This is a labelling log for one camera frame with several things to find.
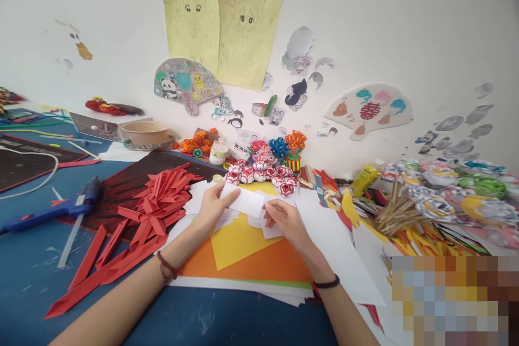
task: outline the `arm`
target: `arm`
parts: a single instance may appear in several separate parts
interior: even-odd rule
[[[267,211],[264,216],[267,219],[266,226],[271,227],[274,223],[279,225],[283,236],[304,259],[314,281],[330,283],[335,280],[334,272],[310,239],[297,209],[278,199],[268,202],[264,208]],[[320,289],[319,293],[340,346],[378,346],[375,336],[340,284]]]
[[[211,236],[225,208],[238,197],[236,190],[220,199],[224,184],[205,192],[198,216],[161,251],[175,269]],[[154,256],[76,319],[51,345],[121,344],[163,286],[161,262]]]

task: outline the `red chinese character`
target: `red chinese character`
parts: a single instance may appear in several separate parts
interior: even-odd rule
[[[380,104],[379,103],[368,103],[361,108],[361,118],[364,120],[373,119],[380,112]]]

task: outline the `paper bowl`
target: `paper bowl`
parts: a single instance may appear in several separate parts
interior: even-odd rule
[[[132,122],[121,126],[121,136],[134,145],[162,144],[170,140],[170,126],[160,122]]]

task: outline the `white cable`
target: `white cable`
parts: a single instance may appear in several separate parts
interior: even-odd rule
[[[21,152],[21,151],[16,151],[16,150],[8,149],[7,147],[4,147],[4,146],[0,146],[0,150],[9,150],[9,151],[12,151],[12,152],[15,152],[15,153],[18,153],[18,154],[36,154],[36,155],[46,155],[46,156],[49,156],[49,157],[54,158],[54,161],[56,162],[56,165],[54,166],[54,169],[53,169],[52,172],[50,173],[50,176],[47,177],[47,179],[46,179],[44,182],[42,182],[40,185],[38,185],[38,186],[35,187],[35,188],[29,189],[28,191],[20,192],[19,194],[14,194],[14,195],[9,195],[9,196],[3,196],[3,197],[0,197],[0,200],[5,199],[5,198],[10,198],[10,197],[16,197],[16,196],[20,196],[20,195],[25,195],[25,194],[27,194],[27,193],[34,192],[36,189],[40,189],[42,186],[44,186],[45,184],[48,183],[48,181],[52,178],[52,176],[54,175],[54,173],[56,173],[56,170],[58,170],[58,167],[59,167],[59,160],[58,160],[58,158],[57,158],[56,156],[52,155],[52,154],[36,153],[36,152]]]

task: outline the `glue bottle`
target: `glue bottle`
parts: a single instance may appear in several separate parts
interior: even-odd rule
[[[227,157],[229,148],[225,145],[227,139],[224,136],[220,136],[216,141],[212,143],[211,154],[209,155],[209,162],[216,166],[222,166]]]
[[[351,184],[353,197],[361,197],[368,186],[375,181],[384,167],[384,161],[376,159],[374,164],[367,164]]]

